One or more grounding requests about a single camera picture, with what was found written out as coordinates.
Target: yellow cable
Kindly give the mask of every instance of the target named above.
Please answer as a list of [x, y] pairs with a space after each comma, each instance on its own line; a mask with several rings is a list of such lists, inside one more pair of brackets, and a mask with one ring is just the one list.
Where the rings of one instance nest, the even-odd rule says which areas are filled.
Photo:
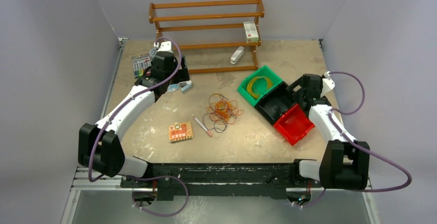
[[253, 91], [253, 87], [256, 81], [260, 80], [260, 79], [264, 79], [265, 82], [267, 82], [267, 88], [265, 89], [265, 91], [267, 91], [269, 88], [273, 87], [273, 82], [272, 80], [270, 80], [270, 78], [265, 77], [265, 76], [257, 76], [252, 78], [252, 80], [250, 80], [249, 84], [247, 84], [247, 88], [246, 91], [254, 98], [254, 99], [258, 99], [260, 94], [255, 93]]

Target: pen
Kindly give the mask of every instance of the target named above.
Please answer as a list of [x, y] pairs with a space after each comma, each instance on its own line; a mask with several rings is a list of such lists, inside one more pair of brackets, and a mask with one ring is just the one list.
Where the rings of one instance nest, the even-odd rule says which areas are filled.
[[209, 130], [205, 127], [204, 124], [202, 124], [202, 122], [197, 117], [194, 117], [194, 120], [206, 132], [206, 134], [208, 134], [209, 137], [212, 137], [211, 132], [209, 132]]

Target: table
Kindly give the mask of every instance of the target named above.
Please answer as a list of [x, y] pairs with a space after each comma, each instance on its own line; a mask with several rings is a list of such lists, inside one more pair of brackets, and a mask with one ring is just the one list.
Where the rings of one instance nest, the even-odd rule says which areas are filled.
[[[145, 54], [153, 41], [128, 40], [117, 69], [106, 110], [109, 113], [129, 93], [135, 81], [131, 57]], [[236, 48], [183, 51], [188, 68], [232, 66], [229, 59]], [[257, 47], [259, 66], [269, 66], [285, 82], [291, 83], [304, 73], [321, 75], [326, 69], [322, 50], [317, 40], [263, 41]], [[236, 64], [251, 64], [247, 51]], [[191, 75], [193, 88], [162, 95], [140, 114], [122, 140], [124, 153], [152, 163], [279, 163], [294, 159], [323, 157], [325, 142], [316, 128], [291, 146], [238, 92], [244, 78], [253, 71]], [[234, 125], [224, 133], [213, 133], [209, 138], [194, 122], [202, 117], [213, 93], [221, 93], [238, 102], [244, 110]], [[334, 93], [327, 95], [334, 107]], [[171, 144], [168, 127], [174, 123], [191, 121], [194, 138]]]

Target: wooden rack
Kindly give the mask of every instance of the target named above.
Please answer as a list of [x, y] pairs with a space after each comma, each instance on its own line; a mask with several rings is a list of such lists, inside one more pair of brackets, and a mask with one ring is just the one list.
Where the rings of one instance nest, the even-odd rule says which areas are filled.
[[[178, 15], [178, 16], [163, 16], [157, 17], [156, 9], [171, 9], [171, 8], [188, 8], [188, 7], [207, 7], [207, 6], [226, 6], [226, 5], [257, 5], [256, 12], [247, 13], [225, 13], [225, 14], [194, 14], [194, 15]], [[223, 18], [245, 18], [254, 17], [257, 27], [259, 40], [256, 43], [242, 42], [227, 42], [227, 43], [212, 43], [212, 44], [194, 44], [181, 45], [181, 50], [187, 49], [205, 49], [205, 48], [221, 48], [221, 47], [239, 47], [249, 46], [252, 54], [253, 66], [236, 66], [236, 67], [220, 67], [220, 68], [202, 68], [197, 70], [189, 70], [190, 74], [199, 73], [217, 73], [231, 71], [255, 71], [258, 69], [258, 60], [256, 54], [256, 46], [261, 45], [261, 35], [259, 32], [259, 18], [264, 17], [264, 6], [262, 0], [231, 0], [231, 1], [210, 1], [210, 2], [192, 2], [192, 3], [172, 3], [172, 4], [150, 4], [149, 22], [154, 23], [156, 27], [156, 38], [162, 37], [163, 32], [168, 31], [188, 31], [188, 30], [204, 30], [204, 29], [223, 29], [223, 28], [243, 28], [243, 23], [220, 24], [220, 25], [201, 25], [201, 26], [176, 26], [176, 27], [161, 27], [160, 22], [173, 21], [189, 21], [189, 20], [205, 20], [205, 19], [223, 19]]]

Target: purple hose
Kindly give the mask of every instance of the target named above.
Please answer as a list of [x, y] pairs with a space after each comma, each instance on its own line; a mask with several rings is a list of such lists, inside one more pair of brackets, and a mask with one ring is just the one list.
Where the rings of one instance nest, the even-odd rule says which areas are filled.
[[189, 198], [188, 189], [187, 189], [187, 186], [182, 182], [182, 180], [180, 180], [180, 179], [178, 179], [176, 177], [173, 177], [173, 176], [158, 176], [158, 177], [153, 177], [153, 178], [148, 178], [148, 179], [142, 179], [142, 178], [137, 178], [137, 177], [133, 177], [133, 176], [129, 176], [129, 177], [132, 178], [132, 179], [138, 180], [138, 181], [150, 181], [150, 180], [156, 180], [156, 179], [162, 179], [162, 178], [172, 178], [172, 179], [175, 179], [175, 180], [179, 181], [179, 183], [183, 186], [183, 189], [185, 190], [185, 196], [186, 196], [185, 197], [185, 202], [183, 203], [182, 207], [178, 211], [175, 211], [175, 212], [173, 212], [171, 214], [160, 214], [160, 213], [156, 213], [156, 212], [153, 212], [153, 211], [150, 211], [148, 209], [140, 207], [135, 202], [135, 197], [134, 197], [135, 196], [135, 192], [132, 192], [132, 202], [133, 202], [133, 205], [135, 207], [137, 207], [138, 209], [140, 209], [140, 210], [142, 210], [144, 212], [147, 212], [149, 214], [152, 214], [152, 215], [156, 215], [156, 216], [160, 216], [160, 217], [170, 217], [170, 216], [174, 216], [174, 215], [179, 214], [185, 208], [185, 206], [187, 206], [188, 198]]
[[[363, 93], [363, 97], [361, 99], [361, 103], [360, 103], [360, 105], [355, 110], [353, 110], [351, 112], [342, 112], [342, 111], [340, 111], [337, 108], [332, 108], [329, 111], [329, 113], [328, 113], [329, 120], [331, 120], [331, 123], [337, 128], [337, 130], [339, 132], [342, 132], [342, 129], [340, 128], [340, 126], [336, 122], [334, 122], [334, 119], [332, 118], [333, 112], [337, 111], [337, 112], [339, 112], [340, 114], [343, 114], [343, 115], [351, 115], [351, 114], [354, 114], [354, 113], [358, 112], [361, 109], [361, 107], [363, 106], [363, 104], [364, 104], [365, 91], [364, 91], [363, 83], [360, 81], [360, 79], [358, 79], [358, 77], [354, 76], [353, 74], [350, 74], [350, 73], [347, 73], [347, 72], [331, 72], [331, 74], [343, 74], [343, 75], [348, 75], [348, 76], [354, 78], [358, 82], [358, 84], [360, 85], [361, 91]], [[380, 160], [382, 160], [382, 161], [384, 161], [384, 162], [386, 162], [386, 163], [396, 167], [397, 169], [401, 170], [405, 175], [407, 175], [407, 181], [404, 184], [401, 184], [401, 185], [398, 185], [398, 186], [394, 186], [394, 187], [389, 187], [389, 188], [382, 188], [382, 189], [365, 189], [365, 190], [362, 190], [360, 192], [390, 192], [390, 191], [395, 191], [395, 190], [398, 190], [398, 189], [405, 188], [405, 187], [407, 187], [408, 185], [411, 184], [413, 179], [411, 177], [411, 174], [405, 168], [403, 168], [399, 164], [395, 163], [394, 161], [391, 161], [391, 160], [389, 160], [389, 159], [387, 159], [387, 158], [385, 158], [385, 157], [383, 157], [383, 156], [381, 156], [381, 155], [379, 155], [379, 154], [377, 154], [377, 153], [375, 153], [373, 151], [370, 151], [370, 150], [368, 150], [366, 148], [363, 148], [360, 145], [354, 143], [352, 141], [352, 139], [350, 139], [346, 134], [342, 134], [341, 136], [346, 138], [346, 140], [348, 140], [348, 142], [354, 148], [360, 149], [361, 151], [364, 151], [364, 152], [370, 154], [371, 156], [374, 156], [374, 157], [376, 157], [376, 158], [378, 158], [378, 159], [380, 159]]]
[[[140, 94], [144, 94], [144, 93], [146, 93], [146, 92], [148, 92], [148, 91], [151, 91], [151, 90], [153, 90], [153, 89], [155, 89], [155, 88], [157, 88], [157, 87], [159, 87], [159, 86], [161, 86], [161, 85], [163, 85], [164, 83], [166, 83], [166, 82], [168, 82], [170, 79], [172, 79], [175, 75], [176, 75], [176, 73], [178, 72], [178, 70], [179, 70], [179, 67], [180, 67], [180, 64], [181, 64], [181, 62], [182, 62], [182, 57], [181, 57], [181, 55], [182, 55], [182, 53], [180, 52], [180, 48], [179, 48], [179, 46], [172, 40], [172, 39], [169, 39], [169, 38], [166, 38], [166, 37], [160, 37], [160, 38], [158, 38], [156, 41], [159, 41], [160, 39], [166, 39], [166, 40], [169, 40], [169, 41], [171, 41], [175, 46], [176, 46], [176, 49], [178, 50], [178, 57], [179, 57], [179, 60], [178, 60], [178, 65], [177, 65], [177, 67], [176, 67], [176, 69], [175, 69], [175, 71], [173, 71], [173, 73], [169, 76], [169, 77], [167, 77], [165, 80], [163, 80], [162, 82], [160, 82], [160, 83], [158, 83], [158, 84], [156, 84], [156, 85], [153, 85], [152, 87], [150, 87], [150, 88], [148, 88], [148, 89], [145, 89], [145, 90], [142, 90], [142, 91], [139, 91], [138, 93], [136, 93], [136, 94], [134, 94], [133, 95], [133, 98], [135, 98], [135, 97], [137, 97], [138, 95], [140, 95]], [[97, 145], [98, 145], [98, 142], [100, 141], [100, 138], [102, 137], [102, 135], [103, 135], [103, 132], [106, 130], [106, 128], [108, 127], [108, 125], [109, 125], [109, 122], [111, 122], [114, 118], [115, 118], [115, 116], [127, 105], [127, 104], [129, 104], [129, 102], [131, 102], [132, 101], [132, 99], [131, 98], [129, 98], [129, 99], [127, 99], [125, 102], [123, 102], [117, 109], [115, 109], [114, 110], [114, 113], [109, 117], [109, 119], [108, 119], [108, 121], [106, 121], [105, 122], [105, 124], [103, 125], [103, 127], [100, 129], [100, 132], [98, 133], [98, 135], [97, 135], [97, 137], [96, 137], [96, 140], [94, 141], [94, 145], [93, 145], [93, 148], [92, 148], [92, 150], [91, 150], [91, 154], [90, 154], [90, 162], [89, 162], [89, 164], [88, 164], [88, 180], [90, 180], [90, 182], [95, 182], [95, 181], [97, 181], [98, 179], [100, 179], [101, 177], [103, 177], [103, 174], [101, 174], [101, 175], [99, 175], [97, 178], [95, 178], [95, 179], [93, 179], [93, 161], [94, 161], [94, 155], [95, 155], [95, 151], [96, 151], [96, 149], [97, 149]]]

